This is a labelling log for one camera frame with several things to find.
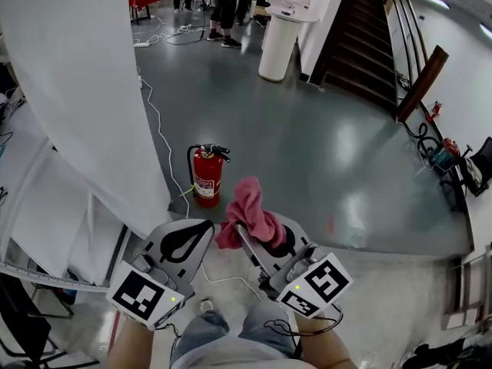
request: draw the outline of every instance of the red fire extinguisher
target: red fire extinguisher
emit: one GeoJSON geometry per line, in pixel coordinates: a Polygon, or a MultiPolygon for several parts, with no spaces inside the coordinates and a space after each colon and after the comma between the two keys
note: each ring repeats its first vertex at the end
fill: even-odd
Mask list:
{"type": "Polygon", "coordinates": [[[204,208],[211,208],[218,203],[222,181],[222,165],[231,159],[226,156],[229,149],[219,145],[193,145],[188,148],[188,170],[191,184],[194,185],[193,197],[204,208]],[[193,168],[191,167],[191,150],[193,154],[193,168]]]}

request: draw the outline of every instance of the staircase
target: staircase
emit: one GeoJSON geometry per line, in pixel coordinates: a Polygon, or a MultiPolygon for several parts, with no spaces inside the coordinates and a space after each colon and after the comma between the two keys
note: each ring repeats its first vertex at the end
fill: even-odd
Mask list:
{"type": "Polygon", "coordinates": [[[383,0],[341,1],[311,78],[395,113],[396,77],[383,0]]]}

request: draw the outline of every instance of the extension cord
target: extension cord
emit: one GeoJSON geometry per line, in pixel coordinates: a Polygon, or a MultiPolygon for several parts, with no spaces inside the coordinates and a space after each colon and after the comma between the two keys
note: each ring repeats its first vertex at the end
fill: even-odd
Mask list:
{"type": "Polygon", "coordinates": [[[136,44],[133,44],[133,48],[148,48],[151,46],[148,42],[137,42],[136,44]]]}

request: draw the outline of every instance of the pink cloth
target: pink cloth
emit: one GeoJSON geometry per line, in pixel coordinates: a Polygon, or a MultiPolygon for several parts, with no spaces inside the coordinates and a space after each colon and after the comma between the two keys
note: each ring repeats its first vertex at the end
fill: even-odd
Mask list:
{"type": "Polygon", "coordinates": [[[234,188],[234,202],[225,211],[227,221],[221,223],[222,231],[215,237],[220,249],[239,249],[241,238],[234,229],[236,221],[246,224],[251,236],[271,242],[272,248],[286,241],[285,228],[269,211],[261,209],[261,187],[255,176],[240,181],[234,188]]]}

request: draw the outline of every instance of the white curtain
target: white curtain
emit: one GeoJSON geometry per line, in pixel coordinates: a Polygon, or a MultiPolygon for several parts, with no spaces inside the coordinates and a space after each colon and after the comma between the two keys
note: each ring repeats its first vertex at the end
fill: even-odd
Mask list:
{"type": "Polygon", "coordinates": [[[0,0],[0,22],[29,104],[92,193],[143,238],[170,221],[128,0],[0,0]]]}

